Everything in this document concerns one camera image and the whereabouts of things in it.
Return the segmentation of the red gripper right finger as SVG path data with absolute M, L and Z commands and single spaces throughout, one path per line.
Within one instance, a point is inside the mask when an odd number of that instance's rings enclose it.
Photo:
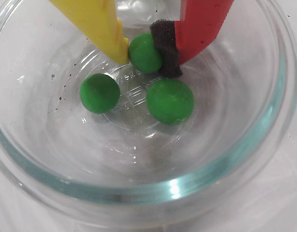
M 154 46 L 163 58 L 159 74 L 182 76 L 180 65 L 216 39 L 232 4 L 232 0 L 182 0 L 179 20 L 160 19 L 151 24 Z

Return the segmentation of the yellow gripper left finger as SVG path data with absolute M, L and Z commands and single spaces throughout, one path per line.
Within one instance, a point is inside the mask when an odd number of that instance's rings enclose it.
M 129 63 L 129 40 L 123 35 L 114 0 L 52 0 L 51 3 L 112 61 Z

